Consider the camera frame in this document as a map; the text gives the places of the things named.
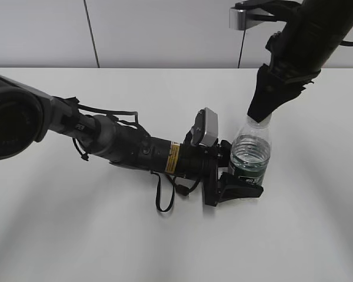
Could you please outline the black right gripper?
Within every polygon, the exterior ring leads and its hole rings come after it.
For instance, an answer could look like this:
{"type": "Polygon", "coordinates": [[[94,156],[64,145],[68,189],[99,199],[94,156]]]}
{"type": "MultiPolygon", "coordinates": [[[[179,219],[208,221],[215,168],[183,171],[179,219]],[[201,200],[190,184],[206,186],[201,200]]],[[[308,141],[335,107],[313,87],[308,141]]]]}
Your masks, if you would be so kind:
{"type": "Polygon", "coordinates": [[[284,103],[297,98],[304,85],[315,79],[322,65],[314,66],[303,54],[302,44],[294,44],[295,35],[274,33],[266,44],[271,58],[269,66],[263,64],[257,71],[255,93],[247,111],[254,121],[261,123],[284,103]]]}

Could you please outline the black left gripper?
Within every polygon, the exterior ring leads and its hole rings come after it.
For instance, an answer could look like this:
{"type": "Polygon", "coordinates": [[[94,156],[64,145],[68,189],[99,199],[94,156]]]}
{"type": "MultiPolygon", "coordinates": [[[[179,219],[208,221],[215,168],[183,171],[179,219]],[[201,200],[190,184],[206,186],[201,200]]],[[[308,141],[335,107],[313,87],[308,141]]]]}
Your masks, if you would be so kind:
{"type": "Polygon", "coordinates": [[[264,191],[262,186],[239,180],[226,172],[219,178],[218,169],[228,166],[230,150],[231,143],[227,140],[216,140],[205,150],[203,198],[208,206],[235,199],[259,198],[264,191]]]}

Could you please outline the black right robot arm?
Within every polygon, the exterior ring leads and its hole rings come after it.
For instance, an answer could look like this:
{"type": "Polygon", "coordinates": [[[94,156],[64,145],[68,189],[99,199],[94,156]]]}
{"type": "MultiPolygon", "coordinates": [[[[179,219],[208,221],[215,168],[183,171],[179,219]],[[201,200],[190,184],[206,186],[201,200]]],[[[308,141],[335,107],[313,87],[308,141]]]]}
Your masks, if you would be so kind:
{"type": "Polygon", "coordinates": [[[304,1],[266,44],[269,64],[257,72],[247,115],[256,122],[297,98],[353,27],[353,1],[304,1]]]}

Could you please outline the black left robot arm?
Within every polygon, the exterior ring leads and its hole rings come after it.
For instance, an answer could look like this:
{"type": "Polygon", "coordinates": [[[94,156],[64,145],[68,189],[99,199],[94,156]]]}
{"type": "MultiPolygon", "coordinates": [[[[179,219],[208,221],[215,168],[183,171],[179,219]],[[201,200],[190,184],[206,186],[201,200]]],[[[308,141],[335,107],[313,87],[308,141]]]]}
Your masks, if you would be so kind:
{"type": "Polygon", "coordinates": [[[77,98],[60,98],[0,75],[0,160],[14,157],[48,131],[68,136],[83,160],[97,156],[111,165],[165,176],[173,194],[192,189],[177,178],[203,186],[206,205],[233,199],[258,198],[259,184],[230,173],[231,144],[218,139],[218,117],[201,109],[182,143],[151,136],[126,111],[91,108],[77,98]]]}

